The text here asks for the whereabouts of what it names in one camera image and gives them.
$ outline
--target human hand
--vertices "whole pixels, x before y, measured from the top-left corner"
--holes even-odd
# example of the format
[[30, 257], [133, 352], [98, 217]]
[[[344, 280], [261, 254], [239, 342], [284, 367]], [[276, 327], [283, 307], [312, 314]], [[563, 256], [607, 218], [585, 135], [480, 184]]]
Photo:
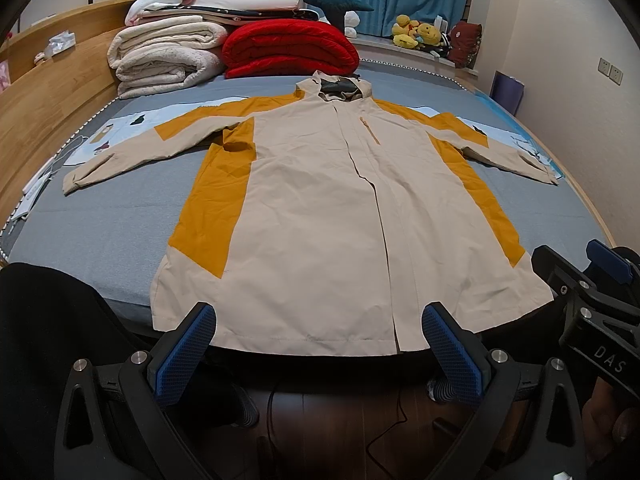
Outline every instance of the human hand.
[[604, 459], [639, 424], [640, 408], [620, 413], [613, 398], [613, 386], [598, 378], [591, 399], [582, 408], [587, 464]]

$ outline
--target red cushion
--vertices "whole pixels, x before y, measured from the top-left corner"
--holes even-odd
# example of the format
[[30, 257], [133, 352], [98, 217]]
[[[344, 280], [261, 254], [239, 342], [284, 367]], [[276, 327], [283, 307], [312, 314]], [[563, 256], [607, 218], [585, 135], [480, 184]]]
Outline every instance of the red cushion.
[[222, 47], [226, 78], [247, 75], [347, 75], [360, 59], [333, 25], [303, 20], [264, 20], [233, 31]]
[[482, 25], [458, 22], [449, 34], [452, 49], [447, 59], [453, 61], [457, 68], [468, 66], [478, 53], [482, 39]]

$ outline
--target jacket sleeve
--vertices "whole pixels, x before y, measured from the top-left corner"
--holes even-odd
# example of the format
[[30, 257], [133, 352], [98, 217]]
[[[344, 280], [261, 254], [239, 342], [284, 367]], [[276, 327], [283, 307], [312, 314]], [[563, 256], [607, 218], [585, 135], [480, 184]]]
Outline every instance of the jacket sleeve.
[[431, 136], [446, 140], [466, 158], [528, 176], [545, 184], [557, 184], [551, 168], [534, 156], [487, 137], [453, 114], [444, 113], [431, 117], [424, 127]]
[[69, 194], [80, 187], [107, 180], [150, 160], [177, 155], [213, 132], [241, 123], [246, 117], [211, 115], [214, 107], [199, 107], [138, 136], [104, 150], [68, 173], [62, 190]]

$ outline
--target red blanket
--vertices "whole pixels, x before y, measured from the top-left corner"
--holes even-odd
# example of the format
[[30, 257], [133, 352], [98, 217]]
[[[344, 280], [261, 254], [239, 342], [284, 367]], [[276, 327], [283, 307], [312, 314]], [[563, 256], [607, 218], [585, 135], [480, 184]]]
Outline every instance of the red blanket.
[[226, 78], [248, 75], [347, 75], [360, 59], [333, 25], [303, 20], [265, 20], [233, 31], [222, 47]]

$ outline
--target metal screw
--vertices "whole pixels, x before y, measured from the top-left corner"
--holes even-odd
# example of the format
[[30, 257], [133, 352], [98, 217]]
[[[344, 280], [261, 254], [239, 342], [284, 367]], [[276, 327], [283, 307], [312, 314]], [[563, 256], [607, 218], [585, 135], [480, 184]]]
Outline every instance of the metal screw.
[[551, 359], [551, 365], [558, 371], [564, 370], [564, 363], [562, 362], [562, 359], [558, 359], [557, 357]]
[[74, 363], [74, 370], [76, 372], [81, 372], [85, 368], [86, 368], [86, 359], [78, 359], [78, 361]]
[[138, 350], [137, 352], [133, 352], [131, 354], [131, 362], [135, 365], [142, 364], [146, 361], [146, 352], [143, 350]]
[[504, 350], [495, 349], [491, 352], [491, 359], [497, 363], [503, 363], [509, 359], [509, 355]]

